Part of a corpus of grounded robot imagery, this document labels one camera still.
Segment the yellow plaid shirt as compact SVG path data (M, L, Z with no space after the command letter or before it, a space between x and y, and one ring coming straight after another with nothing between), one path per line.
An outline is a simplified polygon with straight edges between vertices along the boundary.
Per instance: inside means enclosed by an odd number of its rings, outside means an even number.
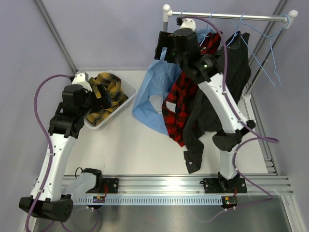
M92 126L98 126L106 120L113 112L128 100L128 96L122 89L122 82L119 77L110 72L101 72L97 77L91 77L89 84L93 88L96 97L100 97L97 85L104 85L104 88L111 99L112 106L89 114L86 119Z

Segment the light blue shirt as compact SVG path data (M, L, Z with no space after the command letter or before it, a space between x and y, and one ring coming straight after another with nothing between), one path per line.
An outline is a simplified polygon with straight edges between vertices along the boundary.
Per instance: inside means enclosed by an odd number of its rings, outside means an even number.
M160 59L155 59L148 67L137 93L132 109L133 116L145 126L158 133L168 135L162 115L162 104L181 69L177 64L164 60L166 49L162 49Z

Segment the light blue wire hanger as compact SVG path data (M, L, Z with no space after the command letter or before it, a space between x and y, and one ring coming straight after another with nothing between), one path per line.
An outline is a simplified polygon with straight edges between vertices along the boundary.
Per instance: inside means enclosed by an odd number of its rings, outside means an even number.
M273 34L269 34L266 32L261 32L249 23L245 23L245 20L257 20L257 21L269 21L269 22L282 22L281 28L274 32ZM246 13L243 13L239 17L239 23L251 28L253 31L257 32L262 39L265 39L269 43L269 51L266 54L266 57L264 58L263 61L259 61L257 58L257 51L254 52L251 50L249 47L248 43L245 42L245 44L248 47L249 52L252 55L252 58L254 61L257 62L259 65L259 69L257 73L255 74L254 78L252 79L251 84L249 87L253 89L253 86L257 83L258 79L261 77L262 73L265 74L267 79L270 81L270 83L274 87L279 87L281 85L281 80L279 77L279 74L277 73L277 64L276 64L276 57L274 54L274 50L276 46L279 44L281 37L284 35L284 33L287 31L287 29L291 26L291 23L293 22L293 19L291 16L287 14L280 14L280 15L271 15L271 16L255 16L255 15L247 15ZM274 80L271 78L270 74L266 71L266 66L269 63L269 60L272 60L273 64L273 74L277 78L277 82L275 83Z

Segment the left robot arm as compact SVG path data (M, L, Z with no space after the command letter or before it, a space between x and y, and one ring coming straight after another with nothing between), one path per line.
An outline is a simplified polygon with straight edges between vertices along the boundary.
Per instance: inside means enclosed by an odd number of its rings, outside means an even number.
M71 84L62 92L62 102L50 120L48 148L38 181L27 197L19 201L19 208L35 218L66 222L73 210L73 203L85 193L98 193L104 187L102 172L85 168L67 187L62 179L71 151L89 113L110 107L104 89L99 88L97 98L87 82Z

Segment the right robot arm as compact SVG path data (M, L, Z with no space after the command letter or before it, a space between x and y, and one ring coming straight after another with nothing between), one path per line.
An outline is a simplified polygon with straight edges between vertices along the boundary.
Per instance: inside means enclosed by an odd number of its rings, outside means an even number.
M164 60L176 63L198 88L207 96L222 125L212 137L220 151L220 170L216 178L203 180L206 193L239 193L247 191L244 178L235 167L234 152L242 138L255 123L238 112L237 104L225 83L226 71L220 72L214 55L201 53L197 34L190 28L182 28L173 33L159 33L155 59L160 59L163 48Z

